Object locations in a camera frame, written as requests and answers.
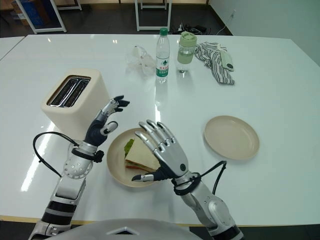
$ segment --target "striped towel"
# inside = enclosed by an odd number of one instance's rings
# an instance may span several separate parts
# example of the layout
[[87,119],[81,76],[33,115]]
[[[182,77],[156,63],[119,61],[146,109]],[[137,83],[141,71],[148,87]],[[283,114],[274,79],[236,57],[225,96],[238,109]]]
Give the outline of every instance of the striped towel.
[[220,84],[235,84],[229,70],[222,67],[220,51],[227,51],[225,46],[217,42],[203,42],[196,45],[194,55],[211,68],[212,75]]

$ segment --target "toaster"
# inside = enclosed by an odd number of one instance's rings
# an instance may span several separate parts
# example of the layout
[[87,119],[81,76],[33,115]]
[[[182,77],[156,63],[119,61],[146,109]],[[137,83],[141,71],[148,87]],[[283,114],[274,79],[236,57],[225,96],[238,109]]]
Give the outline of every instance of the toaster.
[[82,141],[94,117],[109,100],[98,70],[73,68],[46,96],[41,109],[63,134]]

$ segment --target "beige plate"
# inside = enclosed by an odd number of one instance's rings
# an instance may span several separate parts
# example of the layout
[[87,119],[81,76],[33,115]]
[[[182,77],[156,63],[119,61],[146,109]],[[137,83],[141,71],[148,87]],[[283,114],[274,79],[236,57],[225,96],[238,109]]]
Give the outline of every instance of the beige plate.
[[260,145],[255,130],[233,116],[212,118],[205,126],[204,138],[218,154],[235,160],[252,158]]
[[120,183],[129,187],[140,188],[151,185],[154,182],[131,181],[135,175],[146,174],[147,172],[125,167],[125,145],[130,139],[134,139],[136,137],[135,131],[141,131],[143,133],[146,132],[142,128],[132,128],[117,136],[108,149],[106,154],[106,163],[111,175]]

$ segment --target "green lid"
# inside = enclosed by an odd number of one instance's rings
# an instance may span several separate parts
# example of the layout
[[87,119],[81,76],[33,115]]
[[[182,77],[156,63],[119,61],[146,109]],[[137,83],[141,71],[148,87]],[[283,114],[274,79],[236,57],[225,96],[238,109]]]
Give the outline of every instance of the green lid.
[[168,35],[168,28],[162,27],[162,28],[160,29],[160,35],[161,35],[161,36],[167,36],[167,35]]
[[184,31],[181,33],[179,44],[184,47],[194,47],[197,45],[197,36],[191,32]]

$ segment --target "wall outlet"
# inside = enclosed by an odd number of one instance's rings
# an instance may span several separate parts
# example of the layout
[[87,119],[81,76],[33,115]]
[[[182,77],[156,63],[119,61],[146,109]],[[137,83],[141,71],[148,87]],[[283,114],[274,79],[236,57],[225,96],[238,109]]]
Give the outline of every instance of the wall outlet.
[[233,12],[232,12],[232,14],[231,14],[231,17],[232,17],[232,18],[235,17],[236,12],[237,12],[237,11],[236,11],[235,9],[233,9]]

